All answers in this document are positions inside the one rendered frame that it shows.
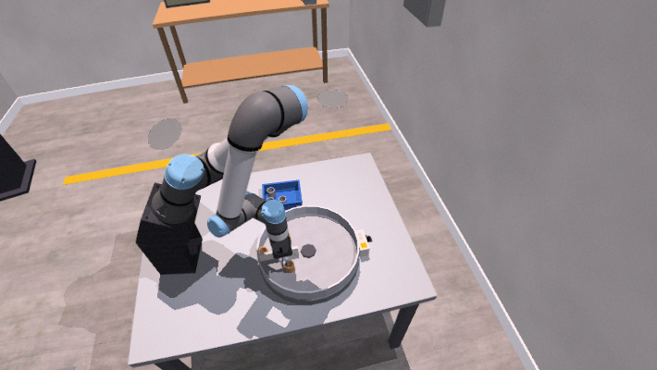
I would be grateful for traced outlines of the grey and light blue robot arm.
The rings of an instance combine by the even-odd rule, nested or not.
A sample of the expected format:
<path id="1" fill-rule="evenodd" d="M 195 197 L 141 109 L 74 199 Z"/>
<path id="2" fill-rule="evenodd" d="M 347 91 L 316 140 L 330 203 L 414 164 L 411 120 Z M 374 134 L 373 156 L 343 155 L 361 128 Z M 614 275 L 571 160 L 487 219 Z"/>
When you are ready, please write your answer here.
<path id="1" fill-rule="evenodd" d="M 181 154 L 170 160 L 161 189 L 152 200 L 155 216 L 169 224 L 187 221 L 194 211 L 195 193 L 223 179 L 217 213 L 207 220 L 215 237 L 230 234 L 252 218 L 265 224 L 271 235 L 284 233 L 288 225 L 282 202 L 266 201 L 246 191 L 256 152 L 264 140 L 300 124 L 307 109 L 303 92 L 291 85 L 249 95 L 237 109 L 222 143 L 196 156 Z"/>

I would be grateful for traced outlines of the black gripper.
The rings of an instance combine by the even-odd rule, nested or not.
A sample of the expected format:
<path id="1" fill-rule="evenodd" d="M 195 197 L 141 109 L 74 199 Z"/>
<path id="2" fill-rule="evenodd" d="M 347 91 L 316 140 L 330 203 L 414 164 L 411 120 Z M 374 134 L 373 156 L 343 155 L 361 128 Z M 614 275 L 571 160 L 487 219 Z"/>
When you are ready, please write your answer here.
<path id="1" fill-rule="evenodd" d="M 281 267 L 282 269 L 284 269 L 284 264 L 281 257 L 286 256 L 285 257 L 287 262 L 286 264 L 287 267 L 289 267 L 288 261 L 289 261 L 289 256 L 292 255 L 292 249 L 291 249 L 291 240 L 290 240 L 288 227 L 284 233 L 277 235 L 277 237 L 269 233 L 267 234 L 270 240 L 270 244 L 272 245 L 273 257 L 275 259 L 277 258 L 279 259 L 281 263 Z"/>

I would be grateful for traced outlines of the blue crate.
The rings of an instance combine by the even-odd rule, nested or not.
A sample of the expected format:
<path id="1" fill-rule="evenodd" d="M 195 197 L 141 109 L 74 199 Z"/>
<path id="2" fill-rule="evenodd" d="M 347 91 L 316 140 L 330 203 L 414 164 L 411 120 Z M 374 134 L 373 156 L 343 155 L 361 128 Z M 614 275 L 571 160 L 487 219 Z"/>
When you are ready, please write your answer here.
<path id="1" fill-rule="evenodd" d="M 267 200 L 267 198 L 269 198 L 267 195 L 267 188 L 269 187 L 273 187 L 275 189 L 276 196 L 273 197 L 274 200 L 279 200 L 280 196 L 286 197 L 287 202 L 282 203 L 285 210 L 289 210 L 294 207 L 303 206 L 299 179 L 263 184 L 262 192 L 263 192 L 264 200 Z M 264 195 L 264 191 L 265 191 L 265 195 Z"/>

